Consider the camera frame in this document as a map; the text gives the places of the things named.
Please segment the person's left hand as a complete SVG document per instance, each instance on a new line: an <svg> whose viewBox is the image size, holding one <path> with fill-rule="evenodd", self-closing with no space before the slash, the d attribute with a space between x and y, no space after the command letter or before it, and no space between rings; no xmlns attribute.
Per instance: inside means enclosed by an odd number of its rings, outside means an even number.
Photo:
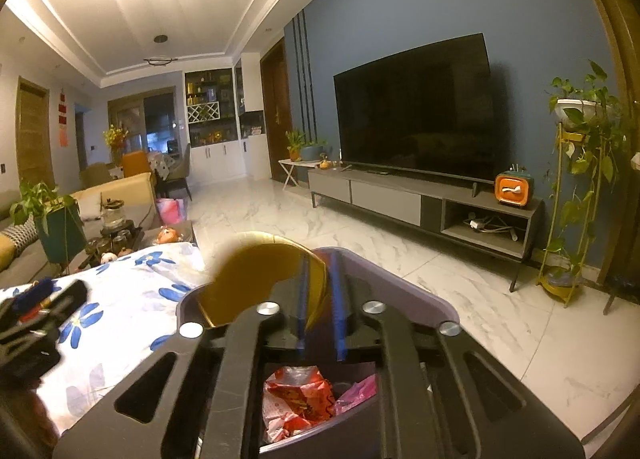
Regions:
<svg viewBox="0 0 640 459"><path fill-rule="evenodd" d="M2 458L51 458L58 430L38 395L41 380L1 375Z"/></svg>

